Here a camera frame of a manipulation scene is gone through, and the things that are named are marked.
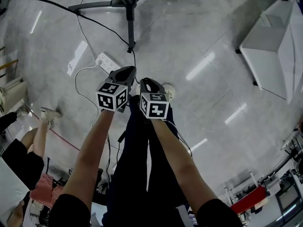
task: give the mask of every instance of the electrical outlet socket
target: electrical outlet socket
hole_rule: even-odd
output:
[[[121,68],[120,65],[115,63],[111,58],[109,58],[105,53],[101,53],[97,59],[96,64],[106,73],[110,74],[114,70],[118,70]]]

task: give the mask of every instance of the person in black clothing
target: person in black clothing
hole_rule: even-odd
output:
[[[174,126],[161,120],[145,123],[139,101],[139,96],[130,100],[125,147],[109,185],[103,225],[184,226],[176,207],[189,203],[199,226],[241,227],[238,216],[202,179]],[[49,227],[89,227],[98,165],[113,116],[102,111],[86,137],[64,193],[51,210]],[[171,107],[167,120],[174,124]],[[148,140],[152,169],[146,191]]]

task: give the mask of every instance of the person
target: person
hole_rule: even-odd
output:
[[[167,120],[145,123],[139,96],[130,99],[125,146],[109,185],[104,226],[182,226],[176,207],[189,203],[200,226],[241,227],[238,216],[202,179],[178,140],[172,109]],[[89,226],[98,166],[114,112],[103,110],[83,142],[75,168],[54,204],[49,227]],[[147,184],[147,147],[151,174]]]
[[[25,184],[29,190],[34,190],[37,182],[41,177],[44,168],[44,153],[46,143],[46,133],[53,126],[53,121],[60,119],[60,113],[48,109],[41,108],[41,121],[38,128],[27,132],[21,141],[15,139],[2,154],[2,159],[13,171],[13,173]],[[18,110],[15,113],[9,113],[0,118],[5,127],[14,122],[18,118]],[[28,153],[30,146],[33,145],[32,151]],[[18,227],[23,221],[22,206],[23,201],[15,207],[12,214],[7,220],[8,227]]]

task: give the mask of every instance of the black shorts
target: black shorts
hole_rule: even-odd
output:
[[[44,168],[44,161],[40,156],[34,152],[27,153],[27,148],[19,140],[14,140],[4,151],[2,158],[29,190],[35,189]]]

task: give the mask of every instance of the wooden chair leg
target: wooden chair leg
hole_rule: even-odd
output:
[[[13,61],[11,61],[9,63],[6,63],[6,64],[0,66],[0,70],[6,68],[8,66],[11,66],[12,64],[17,63],[17,62],[18,62],[18,59],[17,60],[13,60]]]

